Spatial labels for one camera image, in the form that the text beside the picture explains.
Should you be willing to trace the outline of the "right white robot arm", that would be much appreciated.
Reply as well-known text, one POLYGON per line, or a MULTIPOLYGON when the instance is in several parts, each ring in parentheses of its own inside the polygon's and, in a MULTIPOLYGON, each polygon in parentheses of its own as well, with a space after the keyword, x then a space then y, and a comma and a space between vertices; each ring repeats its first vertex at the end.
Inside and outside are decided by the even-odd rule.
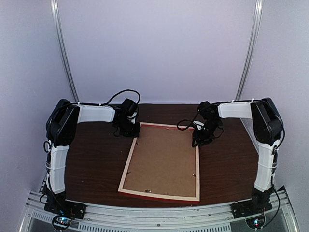
POLYGON ((250 119, 258 145, 258 168, 254 189, 265 192, 272 186, 277 167, 277 151, 283 141, 283 121, 271 98, 261 100, 223 101, 209 103, 204 101, 197 107, 197 116, 205 122, 192 120, 192 147, 202 146, 215 140, 214 132, 222 126, 222 119, 250 119))

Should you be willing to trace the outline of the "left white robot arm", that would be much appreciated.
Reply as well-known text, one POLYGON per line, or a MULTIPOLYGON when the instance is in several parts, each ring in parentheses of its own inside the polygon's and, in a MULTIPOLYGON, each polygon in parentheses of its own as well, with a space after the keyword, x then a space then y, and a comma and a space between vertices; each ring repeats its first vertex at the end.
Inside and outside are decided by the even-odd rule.
POLYGON ((138 112, 138 104, 130 99, 125 99, 120 105, 70 102, 61 99, 46 122, 46 137, 50 144, 46 164, 49 173, 48 189, 54 194, 65 192, 67 152, 75 138, 79 123, 112 123, 120 136, 136 138, 140 133, 138 112))

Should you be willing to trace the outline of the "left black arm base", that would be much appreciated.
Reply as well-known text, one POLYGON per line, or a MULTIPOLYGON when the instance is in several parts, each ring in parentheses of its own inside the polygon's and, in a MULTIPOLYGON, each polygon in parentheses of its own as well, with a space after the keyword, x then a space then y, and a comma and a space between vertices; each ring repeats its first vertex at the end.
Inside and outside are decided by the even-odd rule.
POLYGON ((65 192, 53 194, 47 189, 47 191, 43 193, 43 196, 47 197, 44 206, 45 211, 73 219, 84 218, 86 205, 67 201, 65 199, 65 192))

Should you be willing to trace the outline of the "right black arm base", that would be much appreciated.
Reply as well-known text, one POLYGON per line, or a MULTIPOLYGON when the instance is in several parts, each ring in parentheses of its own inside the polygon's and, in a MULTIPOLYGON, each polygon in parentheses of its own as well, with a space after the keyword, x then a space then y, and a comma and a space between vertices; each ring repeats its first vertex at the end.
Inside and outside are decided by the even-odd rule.
POLYGON ((242 218, 271 210, 273 208, 270 202, 272 193, 272 188, 263 192, 252 188, 251 198, 249 200, 242 202, 235 201, 230 205, 233 217, 242 218))

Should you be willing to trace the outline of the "right circuit board with leds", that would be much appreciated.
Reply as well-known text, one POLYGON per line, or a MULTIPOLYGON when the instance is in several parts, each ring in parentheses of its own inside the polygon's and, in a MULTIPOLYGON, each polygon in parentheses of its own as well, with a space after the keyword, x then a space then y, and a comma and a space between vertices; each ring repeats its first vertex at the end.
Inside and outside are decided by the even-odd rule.
POLYGON ((257 229, 258 230, 258 229, 260 229, 261 227, 264 226, 265 219, 261 218, 261 217, 260 218, 259 217, 250 218, 250 219, 246 220, 246 224, 250 229, 253 229, 253 230, 257 229))

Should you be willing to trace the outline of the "circuit board with leds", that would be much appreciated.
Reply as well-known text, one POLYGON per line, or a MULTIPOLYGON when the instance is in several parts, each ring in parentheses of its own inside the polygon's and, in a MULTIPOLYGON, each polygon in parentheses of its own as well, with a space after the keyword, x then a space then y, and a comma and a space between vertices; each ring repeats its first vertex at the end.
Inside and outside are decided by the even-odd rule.
POLYGON ((56 230, 66 230, 69 228, 69 226, 72 223, 72 219, 62 216, 62 215, 57 215, 54 216, 52 219, 52 226, 56 229, 56 230))
POLYGON ((250 229, 253 229, 253 230, 257 229, 258 230, 258 229, 260 229, 261 227, 264 226, 265 219, 261 218, 261 217, 260 218, 259 217, 250 218, 250 219, 246 220, 246 224, 250 229))

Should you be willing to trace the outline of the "left circuit board with leds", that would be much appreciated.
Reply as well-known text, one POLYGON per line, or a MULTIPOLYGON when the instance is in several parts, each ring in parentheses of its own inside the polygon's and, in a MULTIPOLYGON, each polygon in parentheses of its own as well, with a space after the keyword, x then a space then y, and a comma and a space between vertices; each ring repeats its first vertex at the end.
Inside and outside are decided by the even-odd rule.
POLYGON ((72 223, 72 219, 62 216, 62 215, 57 215, 54 216, 52 219, 52 226, 56 229, 56 230, 66 230, 69 228, 69 226, 72 223))

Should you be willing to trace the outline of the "front aluminium rail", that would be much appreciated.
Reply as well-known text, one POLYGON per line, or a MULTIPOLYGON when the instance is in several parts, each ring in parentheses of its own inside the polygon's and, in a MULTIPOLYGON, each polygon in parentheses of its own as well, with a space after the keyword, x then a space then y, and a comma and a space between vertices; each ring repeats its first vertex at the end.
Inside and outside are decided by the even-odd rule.
POLYGON ((84 218, 72 220, 68 232, 253 232, 249 224, 265 218, 264 232, 298 232, 285 189, 270 198, 273 208, 235 218, 231 203, 174 208, 127 208, 87 204, 84 218))

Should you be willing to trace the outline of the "left aluminium corner post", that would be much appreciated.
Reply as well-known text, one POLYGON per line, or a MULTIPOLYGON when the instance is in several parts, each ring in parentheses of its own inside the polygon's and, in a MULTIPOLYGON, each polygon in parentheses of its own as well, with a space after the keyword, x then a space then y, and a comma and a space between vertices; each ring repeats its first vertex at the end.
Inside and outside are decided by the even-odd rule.
POLYGON ((58 1, 57 0, 51 0, 51 11, 53 15, 53 20, 56 28, 56 33, 57 33, 57 39, 58 39, 58 44, 59 44, 59 49, 61 53, 61 59, 64 67, 64 71, 66 74, 66 78, 69 84, 69 88, 71 91, 71 94, 76 102, 79 102, 79 96, 77 93, 77 89, 72 77, 71 73, 71 68, 70 68, 70 63, 68 59, 68 54, 66 51, 66 46, 65 46, 65 41, 64 41, 64 36, 63 36, 63 31, 62 31, 62 25, 61 25, 61 19, 60 19, 60 12, 59 12, 59 6, 58 6, 58 1))

